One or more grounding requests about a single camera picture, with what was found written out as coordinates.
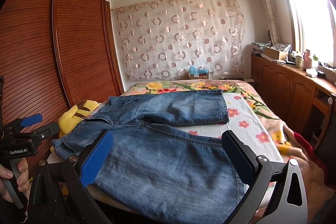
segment jeans hem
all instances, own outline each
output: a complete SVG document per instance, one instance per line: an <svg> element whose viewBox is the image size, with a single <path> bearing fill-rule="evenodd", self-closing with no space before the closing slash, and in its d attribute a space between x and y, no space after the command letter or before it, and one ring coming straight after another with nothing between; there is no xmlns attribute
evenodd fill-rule
<svg viewBox="0 0 336 224"><path fill-rule="evenodd" d="M197 144L197 145L203 145L203 146L208 146L208 147L222 148L221 143L211 143L211 142L197 141L197 140L182 137L182 136L179 136L179 135L176 135L176 134L173 134L173 133L162 131L162 130L159 130L159 129L156 129L156 128L152 128L149 125L144 125L144 127L146 127L149 131L152 131L154 133L158 133L158 134L163 135L165 137L173 138L173 139L180 140L180 141L183 141L183 142Z"/></svg>

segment finger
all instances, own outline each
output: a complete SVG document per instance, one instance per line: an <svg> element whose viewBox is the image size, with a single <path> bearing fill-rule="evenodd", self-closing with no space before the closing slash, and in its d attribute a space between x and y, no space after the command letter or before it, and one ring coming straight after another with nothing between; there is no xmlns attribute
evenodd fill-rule
<svg viewBox="0 0 336 224"><path fill-rule="evenodd" d="M17 168L19 170L20 173L23 173L24 171L26 171L28 169L28 163L27 160L25 158L23 158L18 164L17 164Z"/></svg>
<svg viewBox="0 0 336 224"><path fill-rule="evenodd" d="M13 177L13 172L9 171L7 168L4 168L0 164L0 178L11 179Z"/></svg>
<svg viewBox="0 0 336 224"><path fill-rule="evenodd" d="M3 181L0 179L0 194L3 197L4 200L13 203L13 199L11 195L8 193Z"/></svg>
<svg viewBox="0 0 336 224"><path fill-rule="evenodd" d="M28 169L24 171L19 177L17 178L16 182L18 186L24 185L28 181Z"/></svg>
<svg viewBox="0 0 336 224"><path fill-rule="evenodd" d="M18 187L19 192L27 192L29 189L29 181L27 181L23 186Z"/></svg>

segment wooden wardrobe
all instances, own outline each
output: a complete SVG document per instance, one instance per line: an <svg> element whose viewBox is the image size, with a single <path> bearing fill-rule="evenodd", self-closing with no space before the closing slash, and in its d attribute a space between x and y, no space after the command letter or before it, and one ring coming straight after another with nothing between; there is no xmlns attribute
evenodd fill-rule
<svg viewBox="0 0 336 224"><path fill-rule="evenodd" d="M81 100L122 91L105 0L7 0L0 10L3 123L36 113L52 121ZM50 140L28 158L30 175Z"/></svg>

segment stuffed toy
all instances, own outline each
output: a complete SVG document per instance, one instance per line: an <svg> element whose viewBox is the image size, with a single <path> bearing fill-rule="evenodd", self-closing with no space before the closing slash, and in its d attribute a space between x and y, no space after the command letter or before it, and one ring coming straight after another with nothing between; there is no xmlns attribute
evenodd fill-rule
<svg viewBox="0 0 336 224"><path fill-rule="evenodd" d="M87 117L93 110L99 106L99 103L91 100L83 100L74 105L58 119L59 137L69 134L75 126Z"/></svg>

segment bed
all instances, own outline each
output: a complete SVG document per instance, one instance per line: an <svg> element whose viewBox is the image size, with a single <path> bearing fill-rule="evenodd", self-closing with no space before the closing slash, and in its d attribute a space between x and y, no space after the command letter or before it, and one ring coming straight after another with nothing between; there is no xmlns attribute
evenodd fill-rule
<svg viewBox="0 0 336 224"><path fill-rule="evenodd" d="M233 80L157 81L136 84L127 90L123 96L212 89L222 89L224 91L229 117L231 121L236 119L236 122L229 122L230 129L234 132L242 132L243 129L246 129L246 132L250 134L248 135L248 140L244 139L244 142L248 143L256 154L265 154L271 160L279 162L287 162L291 158L298 160L306 188L308 220L309 222L312 221L314 216L321 211L326 202L335 194L333 186L325 182L326 167L309 149L309 144L299 134L290 130L264 104L257 92L248 83ZM243 116L238 119L240 112L242 112ZM226 127L227 125L224 124L215 124L180 129L190 134L220 137L221 132L225 131ZM246 138L246 136L238 137L241 140ZM48 158L49 163L60 160L55 153L52 153ZM273 187L274 183L270 183L265 198L259 207L259 215L262 215L272 194ZM94 185L89 185L88 189L95 199L114 207L131 211L108 197Z"/></svg>

